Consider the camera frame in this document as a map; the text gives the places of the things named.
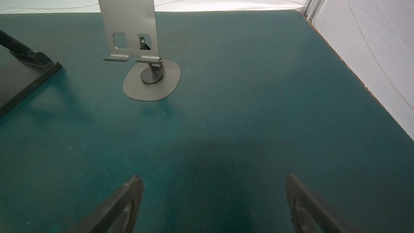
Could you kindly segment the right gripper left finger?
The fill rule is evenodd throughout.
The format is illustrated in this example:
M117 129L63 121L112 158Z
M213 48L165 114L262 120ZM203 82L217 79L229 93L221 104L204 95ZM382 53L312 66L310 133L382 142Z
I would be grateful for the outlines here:
M143 197L144 184L134 175L68 233L132 233Z

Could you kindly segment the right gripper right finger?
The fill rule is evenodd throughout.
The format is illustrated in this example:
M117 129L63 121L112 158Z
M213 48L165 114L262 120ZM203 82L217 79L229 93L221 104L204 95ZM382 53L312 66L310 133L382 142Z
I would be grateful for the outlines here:
M290 207L291 222L296 233L358 233L359 229L299 177L286 177L286 195Z

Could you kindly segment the black stand back centre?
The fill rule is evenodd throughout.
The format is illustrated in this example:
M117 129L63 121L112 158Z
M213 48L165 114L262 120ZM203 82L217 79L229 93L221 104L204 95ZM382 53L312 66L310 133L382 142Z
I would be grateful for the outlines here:
M62 66L1 31L1 45L17 59L1 68L1 116L4 116Z

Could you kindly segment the grey stand back right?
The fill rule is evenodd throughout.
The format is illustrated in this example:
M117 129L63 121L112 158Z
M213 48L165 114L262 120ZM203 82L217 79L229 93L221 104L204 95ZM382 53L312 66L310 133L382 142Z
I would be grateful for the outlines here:
M177 88L181 69L158 50L154 0L98 0L109 44L108 61L135 57L122 88L134 100L161 100Z

